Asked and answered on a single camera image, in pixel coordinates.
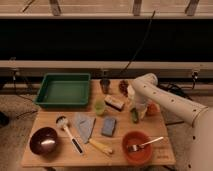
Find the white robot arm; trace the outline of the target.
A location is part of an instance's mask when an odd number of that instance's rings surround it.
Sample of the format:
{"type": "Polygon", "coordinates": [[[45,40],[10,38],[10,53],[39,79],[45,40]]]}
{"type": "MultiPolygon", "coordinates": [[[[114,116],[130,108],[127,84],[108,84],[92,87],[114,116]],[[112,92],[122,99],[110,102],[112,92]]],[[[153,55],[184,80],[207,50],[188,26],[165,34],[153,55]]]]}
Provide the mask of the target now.
{"type": "Polygon", "coordinates": [[[131,83],[140,99],[157,102],[193,127],[188,171],[213,171],[213,107],[162,90],[157,84],[153,73],[137,77],[131,83]]]}

